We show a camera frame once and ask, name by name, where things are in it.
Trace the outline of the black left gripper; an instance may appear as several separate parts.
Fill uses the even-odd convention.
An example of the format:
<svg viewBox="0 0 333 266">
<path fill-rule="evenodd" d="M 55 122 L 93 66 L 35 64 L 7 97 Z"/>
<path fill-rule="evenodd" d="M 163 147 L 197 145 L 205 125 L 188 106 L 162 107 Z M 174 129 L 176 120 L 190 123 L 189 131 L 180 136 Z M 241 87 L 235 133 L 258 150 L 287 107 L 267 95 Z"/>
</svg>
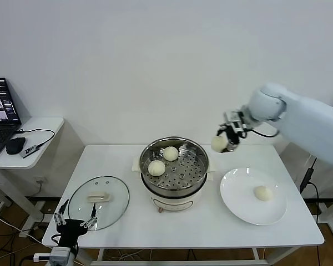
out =
<svg viewBox="0 0 333 266">
<path fill-rule="evenodd" d="M 96 216 L 96 203 L 94 203 L 90 219 L 83 222 L 80 219 L 65 219 L 65 209 L 69 203 L 67 199 L 59 208 L 58 212 L 55 212 L 53 219 L 57 225 L 57 232 L 60 234 L 58 245 L 60 247 L 75 247 L 78 237 L 83 234 L 83 228 L 90 229 L 97 223 Z"/>
</svg>

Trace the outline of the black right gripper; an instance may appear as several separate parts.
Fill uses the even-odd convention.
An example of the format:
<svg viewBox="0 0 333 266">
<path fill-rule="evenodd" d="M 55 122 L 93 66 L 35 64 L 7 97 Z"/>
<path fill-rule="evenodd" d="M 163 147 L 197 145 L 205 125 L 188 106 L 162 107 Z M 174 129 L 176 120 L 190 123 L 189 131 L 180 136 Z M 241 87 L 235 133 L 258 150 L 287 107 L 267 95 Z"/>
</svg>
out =
<svg viewBox="0 0 333 266">
<path fill-rule="evenodd" d="M 232 126 L 220 126 L 216 135 L 220 136 L 222 134 L 226 134 L 228 139 L 228 143 L 225 145 L 223 153 L 234 152 L 240 143 L 239 135 L 234 131 Z"/>
</svg>

